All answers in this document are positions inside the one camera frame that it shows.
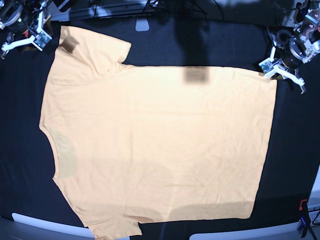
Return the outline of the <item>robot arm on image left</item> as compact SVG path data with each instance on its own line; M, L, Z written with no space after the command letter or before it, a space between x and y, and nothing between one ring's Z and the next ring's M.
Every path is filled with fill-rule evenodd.
M48 6L51 0L2 0L0 29L8 29L6 41L0 48L0 58L9 51L21 48L43 51L52 40Z

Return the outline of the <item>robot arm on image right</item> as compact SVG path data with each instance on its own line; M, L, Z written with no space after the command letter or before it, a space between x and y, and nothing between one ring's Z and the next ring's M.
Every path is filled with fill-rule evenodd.
M291 80L301 93L306 92L299 67L320 54L320 2L306 0L297 3L293 30L281 29L269 35L272 48L267 59L259 63L264 75L271 79Z

